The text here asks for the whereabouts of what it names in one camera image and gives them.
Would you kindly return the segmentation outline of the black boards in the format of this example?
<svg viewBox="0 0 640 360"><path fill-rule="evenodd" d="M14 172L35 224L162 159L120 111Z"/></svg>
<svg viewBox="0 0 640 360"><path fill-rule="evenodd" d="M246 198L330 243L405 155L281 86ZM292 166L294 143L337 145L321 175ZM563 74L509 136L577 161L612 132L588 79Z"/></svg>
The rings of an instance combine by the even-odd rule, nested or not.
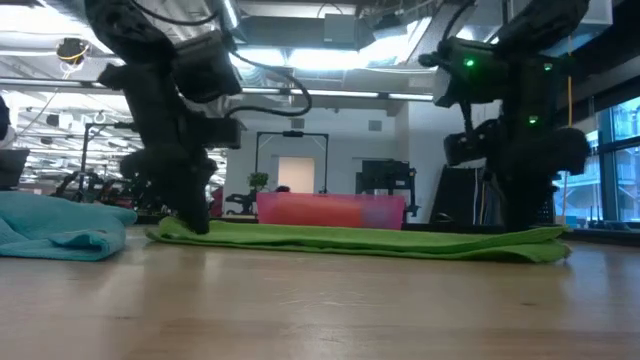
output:
<svg viewBox="0 0 640 360"><path fill-rule="evenodd" d="M485 168L449 167L441 172L430 223L500 225L499 198L484 179Z"/></svg>

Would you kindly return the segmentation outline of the grey ceiling box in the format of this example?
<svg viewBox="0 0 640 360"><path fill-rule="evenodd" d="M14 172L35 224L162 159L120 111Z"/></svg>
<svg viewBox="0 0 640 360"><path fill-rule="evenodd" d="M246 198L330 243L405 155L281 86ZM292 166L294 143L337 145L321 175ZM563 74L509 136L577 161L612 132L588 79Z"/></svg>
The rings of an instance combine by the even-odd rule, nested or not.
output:
<svg viewBox="0 0 640 360"><path fill-rule="evenodd" d="M356 18L353 15L325 14L325 44L336 46L352 46L356 39Z"/></svg>

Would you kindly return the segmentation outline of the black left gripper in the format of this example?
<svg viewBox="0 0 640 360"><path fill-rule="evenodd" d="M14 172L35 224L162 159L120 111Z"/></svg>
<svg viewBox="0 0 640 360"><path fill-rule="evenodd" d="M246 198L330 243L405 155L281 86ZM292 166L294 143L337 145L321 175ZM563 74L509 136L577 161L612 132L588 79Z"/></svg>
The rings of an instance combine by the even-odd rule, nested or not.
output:
<svg viewBox="0 0 640 360"><path fill-rule="evenodd" d="M168 70L154 65L108 65L98 77L107 88L123 92L133 129L143 148L125 156L126 178L167 175L166 203L196 234L209 232L206 186L214 174L207 163L213 148L241 147L236 119L212 118L187 106Z"/></svg>

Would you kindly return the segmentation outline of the long light strip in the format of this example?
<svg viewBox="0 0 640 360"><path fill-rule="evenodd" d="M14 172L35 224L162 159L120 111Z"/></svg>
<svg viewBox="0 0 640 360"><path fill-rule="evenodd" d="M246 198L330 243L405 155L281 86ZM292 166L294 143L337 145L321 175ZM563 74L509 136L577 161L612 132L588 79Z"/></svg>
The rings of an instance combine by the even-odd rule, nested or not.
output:
<svg viewBox="0 0 640 360"><path fill-rule="evenodd" d="M63 93L81 94L115 94L116 90L105 87L98 82L84 80L57 80L40 78L16 78L0 77L0 89L2 90L32 90L49 91L59 89ZM342 97L355 99L378 99L394 101L417 101L431 102L431 94L411 94L411 93L388 93L388 92L367 92L367 91L344 91L344 90L318 90L308 91L314 97ZM286 95L302 96L300 89L289 88L263 88L246 87L241 90L243 95Z"/></svg>

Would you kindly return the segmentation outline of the black equipment rack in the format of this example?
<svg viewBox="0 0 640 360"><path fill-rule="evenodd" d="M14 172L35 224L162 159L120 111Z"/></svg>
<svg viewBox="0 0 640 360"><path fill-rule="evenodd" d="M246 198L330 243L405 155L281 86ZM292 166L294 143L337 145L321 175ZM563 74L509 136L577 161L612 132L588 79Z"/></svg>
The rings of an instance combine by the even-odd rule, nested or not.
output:
<svg viewBox="0 0 640 360"><path fill-rule="evenodd" d="M404 218L416 217L420 207L416 204L416 170L409 162L397 160L363 160L362 170L356 173L355 193L373 194L376 190L386 190L393 195L396 190L409 192Z"/></svg>

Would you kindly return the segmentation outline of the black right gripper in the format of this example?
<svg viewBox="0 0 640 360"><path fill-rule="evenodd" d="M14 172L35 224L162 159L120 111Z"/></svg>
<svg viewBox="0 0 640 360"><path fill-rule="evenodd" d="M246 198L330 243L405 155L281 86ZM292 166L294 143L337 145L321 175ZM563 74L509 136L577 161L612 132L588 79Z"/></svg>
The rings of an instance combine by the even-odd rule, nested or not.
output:
<svg viewBox="0 0 640 360"><path fill-rule="evenodd" d="M490 183L504 193L500 214L509 232L553 223L554 178L585 171L586 135L555 124L557 92L568 79L560 59L516 62L499 94L499 115L475 126L468 116L472 102L461 100L464 130L444 140L449 165L486 161Z"/></svg>

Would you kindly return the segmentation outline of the potted green plant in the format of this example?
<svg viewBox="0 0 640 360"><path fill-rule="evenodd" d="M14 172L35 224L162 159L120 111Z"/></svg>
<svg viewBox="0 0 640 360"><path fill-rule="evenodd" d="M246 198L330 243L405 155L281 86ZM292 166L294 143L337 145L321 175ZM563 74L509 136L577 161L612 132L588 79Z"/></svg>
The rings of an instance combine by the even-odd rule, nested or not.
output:
<svg viewBox="0 0 640 360"><path fill-rule="evenodd" d="M257 194L268 188L269 174L264 172L253 172L248 176L249 200L251 201L251 213L256 213Z"/></svg>

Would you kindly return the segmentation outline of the black gantry frame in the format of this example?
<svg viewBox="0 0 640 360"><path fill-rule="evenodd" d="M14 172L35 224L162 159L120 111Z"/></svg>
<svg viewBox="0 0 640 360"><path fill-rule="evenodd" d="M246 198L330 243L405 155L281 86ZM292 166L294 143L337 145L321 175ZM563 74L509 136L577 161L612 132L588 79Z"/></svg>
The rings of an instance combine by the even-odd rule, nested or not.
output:
<svg viewBox="0 0 640 360"><path fill-rule="evenodd" d="M78 172L78 190L75 200L93 202L99 195L98 187L110 180L122 180L123 176L116 165L125 155L141 147L133 123L112 121L85 124L80 170Z"/></svg>
<svg viewBox="0 0 640 360"><path fill-rule="evenodd" d="M321 194L326 194L328 193L328 164L329 164L329 141L330 141L330 135L327 133L308 133L308 132L303 132L303 131L296 131L296 130L287 130L287 131L282 131L282 132L274 132L274 131L258 131L256 133L256 138L255 138L255 153L254 153L254 172L258 172L259 170L259 164L258 164L258 160L259 160L259 153L260 153L260 149L261 146L266 144L262 143L260 141L260 138L264 135L274 135L274 136L281 136L281 137L286 137L286 138L303 138L303 137L322 137L325 140L325 145L323 147L324 150L324 179L323 179L323 186L321 187L321 190L319 191L319 193Z"/></svg>

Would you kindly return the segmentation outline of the red plastic basket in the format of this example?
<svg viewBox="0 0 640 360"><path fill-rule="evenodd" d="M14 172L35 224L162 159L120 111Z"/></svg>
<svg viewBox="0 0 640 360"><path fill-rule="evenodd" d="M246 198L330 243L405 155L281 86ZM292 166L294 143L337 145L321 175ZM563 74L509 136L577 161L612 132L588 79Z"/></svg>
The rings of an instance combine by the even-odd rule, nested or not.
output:
<svg viewBox="0 0 640 360"><path fill-rule="evenodd" d="M395 195L311 194L341 199L352 199L362 206L364 225L358 228L400 230L403 223L405 200Z"/></svg>

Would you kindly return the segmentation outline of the light blue tagged towel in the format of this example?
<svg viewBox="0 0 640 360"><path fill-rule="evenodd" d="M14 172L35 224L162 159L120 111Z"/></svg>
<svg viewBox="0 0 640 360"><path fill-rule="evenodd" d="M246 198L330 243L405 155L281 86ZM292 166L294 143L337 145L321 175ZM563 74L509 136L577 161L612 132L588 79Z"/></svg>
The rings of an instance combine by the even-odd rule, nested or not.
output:
<svg viewBox="0 0 640 360"><path fill-rule="evenodd" d="M99 261L125 247L129 209L0 192L0 257Z"/></svg>

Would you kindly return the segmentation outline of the green microfiber towel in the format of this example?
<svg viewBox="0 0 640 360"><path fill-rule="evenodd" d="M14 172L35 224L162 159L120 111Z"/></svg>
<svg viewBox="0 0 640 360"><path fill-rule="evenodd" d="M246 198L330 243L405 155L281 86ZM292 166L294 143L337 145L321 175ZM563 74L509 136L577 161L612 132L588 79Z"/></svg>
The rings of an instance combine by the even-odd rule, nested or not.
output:
<svg viewBox="0 0 640 360"><path fill-rule="evenodd" d="M550 264L570 257L562 227L515 233L459 234L365 228L286 226L211 221L196 234L167 217L146 236L175 245L284 252L366 255L410 259Z"/></svg>

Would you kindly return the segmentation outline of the dark monitor screen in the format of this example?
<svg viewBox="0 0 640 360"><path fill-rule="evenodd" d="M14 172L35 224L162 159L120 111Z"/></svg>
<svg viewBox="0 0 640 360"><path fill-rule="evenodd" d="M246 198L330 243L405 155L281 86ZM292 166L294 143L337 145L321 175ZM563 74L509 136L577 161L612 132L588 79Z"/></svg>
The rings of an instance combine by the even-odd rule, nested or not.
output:
<svg viewBox="0 0 640 360"><path fill-rule="evenodd" d="M29 154L29 149L0 150L0 191L18 186Z"/></svg>

